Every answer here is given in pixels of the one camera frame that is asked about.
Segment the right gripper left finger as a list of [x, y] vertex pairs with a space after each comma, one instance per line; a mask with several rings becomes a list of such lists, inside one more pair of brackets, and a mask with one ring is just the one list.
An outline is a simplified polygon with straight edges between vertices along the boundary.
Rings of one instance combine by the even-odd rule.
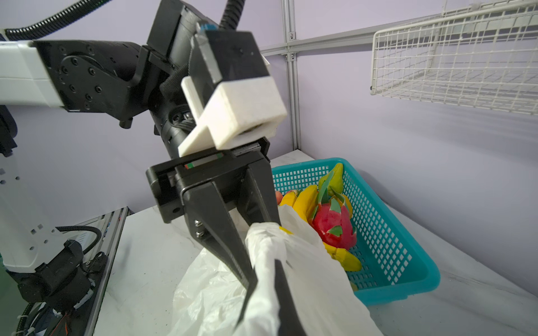
[[243, 321], [244, 317], [245, 317], [245, 313], [246, 313], [247, 307], [249, 305], [249, 301], [251, 300], [251, 297], [252, 297], [253, 293], [255, 292], [257, 284], [258, 284], [257, 276], [255, 274], [253, 274], [249, 278], [248, 282], [249, 282], [249, 284], [248, 284], [246, 296], [245, 296], [245, 299], [243, 301], [242, 309], [240, 311], [240, 315], [238, 317], [238, 321], [237, 321], [235, 327], [238, 327], [241, 324], [241, 322]]

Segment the white lemon print plastic bag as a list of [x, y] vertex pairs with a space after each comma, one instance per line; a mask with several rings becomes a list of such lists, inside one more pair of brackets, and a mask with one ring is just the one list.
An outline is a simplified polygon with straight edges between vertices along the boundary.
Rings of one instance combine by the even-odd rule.
[[245, 288], [216, 256], [202, 250], [176, 287], [172, 335], [278, 335], [275, 260], [280, 260], [306, 335], [379, 335], [347, 274], [318, 234], [288, 206], [280, 222], [240, 224], [258, 284], [235, 327]]

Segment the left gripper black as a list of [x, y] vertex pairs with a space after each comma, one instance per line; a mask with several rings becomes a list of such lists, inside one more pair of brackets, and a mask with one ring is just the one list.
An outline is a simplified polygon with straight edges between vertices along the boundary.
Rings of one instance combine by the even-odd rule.
[[270, 161], [271, 76], [254, 36], [238, 29], [243, 1], [215, 23], [183, 1], [162, 1], [147, 41], [161, 74], [148, 104], [170, 161], [147, 170], [166, 223], [189, 232], [248, 288], [254, 278], [228, 212], [248, 225], [280, 222]]

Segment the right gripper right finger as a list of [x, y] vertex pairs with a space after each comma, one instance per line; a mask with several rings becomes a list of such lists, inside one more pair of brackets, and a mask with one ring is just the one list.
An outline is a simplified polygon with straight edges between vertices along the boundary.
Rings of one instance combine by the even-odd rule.
[[300, 322], [291, 291], [280, 260], [275, 260], [275, 292], [279, 302], [278, 318], [280, 327], [277, 334], [280, 336], [305, 336], [305, 330]]

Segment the yellow fake banana bunch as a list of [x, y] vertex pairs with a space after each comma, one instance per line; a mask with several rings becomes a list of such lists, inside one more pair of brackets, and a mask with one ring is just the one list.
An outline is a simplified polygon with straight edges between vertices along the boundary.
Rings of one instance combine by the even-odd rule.
[[[319, 203], [325, 203], [329, 201], [320, 200], [320, 195], [321, 190], [314, 185], [308, 186], [302, 191], [290, 190], [287, 193], [283, 194], [284, 197], [280, 203], [280, 206], [290, 206], [298, 214], [299, 218], [305, 221], [310, 226], [309, 219], [315, 207]], [[358, 259], [358, 257], [354, 256], [350, 252], [350, 250], [348, 251], [345, 249], [339, 249], [333, 246], [329, 246], [324, 242], [322, 243], [327, 253], [334, 260], [337, 260], [346, 272], [358, 272], [362, 269], [361, 261]]]

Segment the pink fake dragon fruit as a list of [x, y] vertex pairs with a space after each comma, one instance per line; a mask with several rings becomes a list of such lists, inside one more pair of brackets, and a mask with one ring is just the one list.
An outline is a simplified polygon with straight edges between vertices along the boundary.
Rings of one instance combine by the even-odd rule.
[[352, 215], [353, 206], [348, 197], [336, 193], [328, 202], [315, 207], [309, 224], [325, 244], [349, 251], [357, 243], [357, 230], [351, 223]]

